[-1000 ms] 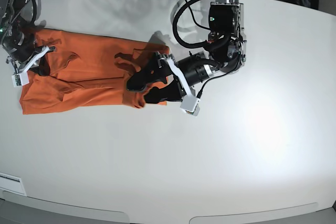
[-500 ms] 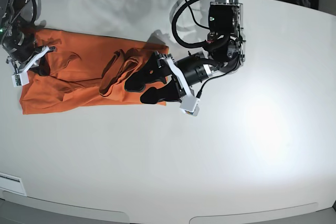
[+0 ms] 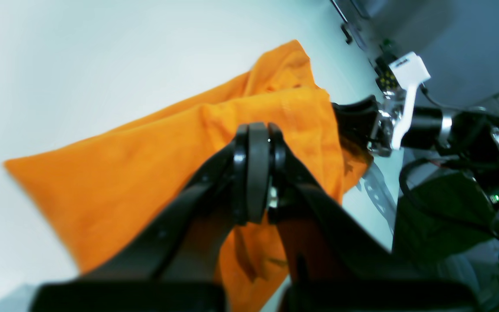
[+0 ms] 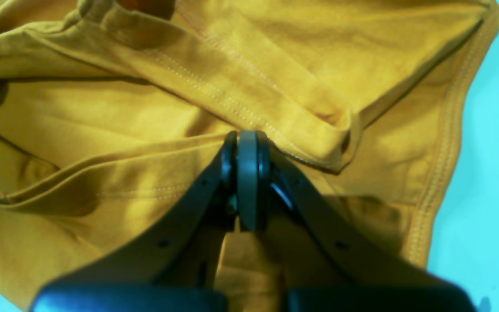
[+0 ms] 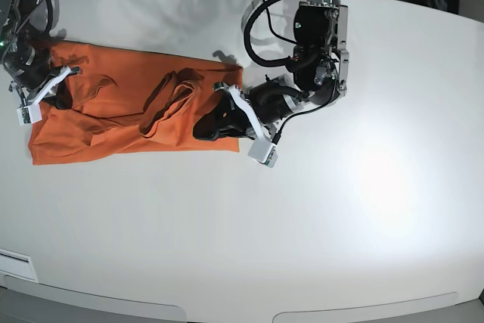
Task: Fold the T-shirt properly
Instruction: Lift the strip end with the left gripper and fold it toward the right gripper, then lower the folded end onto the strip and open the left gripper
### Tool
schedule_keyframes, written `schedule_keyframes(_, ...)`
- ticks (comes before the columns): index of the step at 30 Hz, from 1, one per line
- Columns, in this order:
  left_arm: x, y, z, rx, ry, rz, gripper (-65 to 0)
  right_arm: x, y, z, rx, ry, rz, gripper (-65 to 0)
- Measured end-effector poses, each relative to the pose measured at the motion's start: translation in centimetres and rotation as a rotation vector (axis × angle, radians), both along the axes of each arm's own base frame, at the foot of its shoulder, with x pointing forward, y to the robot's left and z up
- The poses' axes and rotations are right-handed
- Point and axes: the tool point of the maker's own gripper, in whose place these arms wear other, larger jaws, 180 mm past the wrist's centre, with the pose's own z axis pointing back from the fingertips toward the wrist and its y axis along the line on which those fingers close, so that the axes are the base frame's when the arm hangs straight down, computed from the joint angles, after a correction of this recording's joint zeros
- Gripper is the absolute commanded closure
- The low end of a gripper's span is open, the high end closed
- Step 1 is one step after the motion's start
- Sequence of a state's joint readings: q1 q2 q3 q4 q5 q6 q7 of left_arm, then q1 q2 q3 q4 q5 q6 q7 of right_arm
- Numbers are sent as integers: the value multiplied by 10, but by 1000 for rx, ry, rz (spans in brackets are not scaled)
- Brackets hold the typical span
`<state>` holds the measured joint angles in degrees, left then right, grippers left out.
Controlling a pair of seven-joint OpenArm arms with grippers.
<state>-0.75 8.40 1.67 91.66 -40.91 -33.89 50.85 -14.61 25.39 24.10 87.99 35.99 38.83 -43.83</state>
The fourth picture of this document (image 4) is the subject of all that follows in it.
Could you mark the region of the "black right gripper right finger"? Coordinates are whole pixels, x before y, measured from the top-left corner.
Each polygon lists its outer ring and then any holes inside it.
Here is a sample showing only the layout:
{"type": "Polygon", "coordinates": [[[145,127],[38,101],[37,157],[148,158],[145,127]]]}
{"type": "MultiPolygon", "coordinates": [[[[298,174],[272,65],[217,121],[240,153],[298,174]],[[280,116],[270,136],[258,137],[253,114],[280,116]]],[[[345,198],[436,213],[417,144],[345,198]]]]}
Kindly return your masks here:
{"type": "Polygon", "coordinates": [[[263,132],[237,145],[241,229],[283,260],[286,312],[473,312],[459,286],[377,247],[344,221],[263,132]]]}

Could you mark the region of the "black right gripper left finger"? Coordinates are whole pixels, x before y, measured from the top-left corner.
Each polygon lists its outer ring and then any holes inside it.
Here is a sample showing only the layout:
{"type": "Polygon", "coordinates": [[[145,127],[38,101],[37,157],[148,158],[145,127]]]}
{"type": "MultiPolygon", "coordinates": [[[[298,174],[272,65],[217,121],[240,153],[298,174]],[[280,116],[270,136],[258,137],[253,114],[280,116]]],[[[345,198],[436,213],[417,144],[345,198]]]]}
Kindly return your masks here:
{"type": "Polygon", "coordinates": [[[165,216],[103,259],[40,290],[32,312],[226,312],[213,289],[220,249],[235,216],[237,133],[165,216]]]}

